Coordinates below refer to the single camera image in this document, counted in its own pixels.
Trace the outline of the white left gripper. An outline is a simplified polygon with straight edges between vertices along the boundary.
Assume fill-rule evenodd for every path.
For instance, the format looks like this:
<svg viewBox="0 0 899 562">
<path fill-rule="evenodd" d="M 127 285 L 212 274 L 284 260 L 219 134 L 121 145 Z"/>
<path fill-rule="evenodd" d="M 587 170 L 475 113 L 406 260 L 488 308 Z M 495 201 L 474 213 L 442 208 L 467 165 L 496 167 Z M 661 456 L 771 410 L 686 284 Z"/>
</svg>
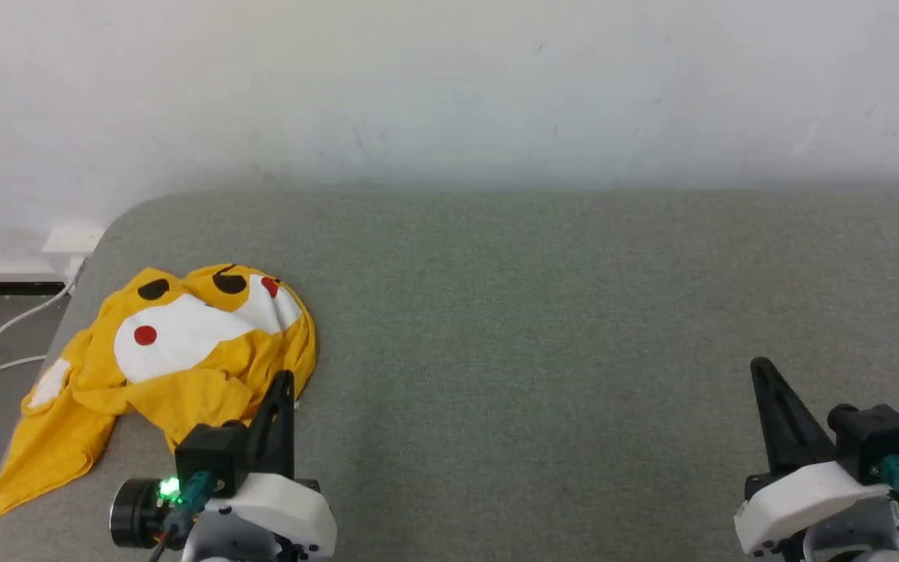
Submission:
<svg viewBox="0 0 899 562">
<path fill-rule="evenodd" d="M 211 499 L 187 538 L 184 562 L 318 562 L 334 556 L 338 524 L 325 497 L 295 480 L 295 378 L 275 374 L 247 427 L 247 476 Z"/>
</svg>

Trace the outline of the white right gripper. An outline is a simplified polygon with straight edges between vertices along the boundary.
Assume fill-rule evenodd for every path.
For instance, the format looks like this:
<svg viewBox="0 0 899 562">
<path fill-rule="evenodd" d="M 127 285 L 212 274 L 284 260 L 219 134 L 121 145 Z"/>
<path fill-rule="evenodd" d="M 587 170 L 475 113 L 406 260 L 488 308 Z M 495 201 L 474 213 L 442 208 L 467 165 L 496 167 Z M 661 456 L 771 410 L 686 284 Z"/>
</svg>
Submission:
<svg viewBox="0 0 899 562">
<path fill-rule="evenodd" d="M 767 542 L 777 544 L 863 500 L 887 496 L 888 485 L 863 485 L 833 461 L 831 438 L 770 359 L 752 359 L 752 384 L 769 473 L 786 476 L 735 513 L 745 554 L 767 551 Z"/>
</svg>

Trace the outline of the yellow cartoon face shirt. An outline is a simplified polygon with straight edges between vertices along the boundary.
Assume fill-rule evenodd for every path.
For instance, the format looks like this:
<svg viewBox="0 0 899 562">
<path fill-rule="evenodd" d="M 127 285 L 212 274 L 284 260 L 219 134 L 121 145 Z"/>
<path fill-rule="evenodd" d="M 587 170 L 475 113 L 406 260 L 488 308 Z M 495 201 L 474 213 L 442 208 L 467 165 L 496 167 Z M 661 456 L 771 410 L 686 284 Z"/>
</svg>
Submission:
<svg viewBox="0 0 899 562">
<path fill-rule="evenodd" d="M 86 475 L 121 415 L 140 414 L 174 448 L 196 425 L 251 422 L 278 372 L 302 391 L 315 359 L 314 319 L 281 279 L 238 264 L 143 269 L 22 399 L 0 516 Z"/>
</svg>

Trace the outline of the grey fabric sofa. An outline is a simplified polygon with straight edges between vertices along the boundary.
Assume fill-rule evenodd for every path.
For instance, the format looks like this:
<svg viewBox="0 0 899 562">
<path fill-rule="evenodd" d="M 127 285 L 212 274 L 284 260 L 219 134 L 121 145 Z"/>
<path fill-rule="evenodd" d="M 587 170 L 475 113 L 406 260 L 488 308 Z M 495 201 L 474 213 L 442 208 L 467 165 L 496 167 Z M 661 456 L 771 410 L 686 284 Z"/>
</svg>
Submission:
<svg viewBox="0 0 899 562">
<path fill-rule="evenodd" d="M 749 363 L 899 411 L 899 192 L 182 194 L 118 217 L 52 353 L 140 270 L 272 272 L 314 317 L 297 475 L 329 562 L 744 562 Z"/>
</svg>

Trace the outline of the white wall socket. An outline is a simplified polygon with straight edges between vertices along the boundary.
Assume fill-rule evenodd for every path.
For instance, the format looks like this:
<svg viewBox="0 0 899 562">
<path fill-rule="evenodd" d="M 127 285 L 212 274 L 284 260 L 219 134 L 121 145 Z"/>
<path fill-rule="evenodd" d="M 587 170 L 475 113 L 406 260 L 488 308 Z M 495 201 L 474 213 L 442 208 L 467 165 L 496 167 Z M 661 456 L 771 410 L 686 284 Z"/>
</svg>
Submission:
<svg viewBox="0 0 899 562">
<path fill-rule="evenodd" d="M 41 253 L 45 255 L 91 255 L 105 229 L 99 226 L 57 226 L 50 230 Z"/>
</svg>

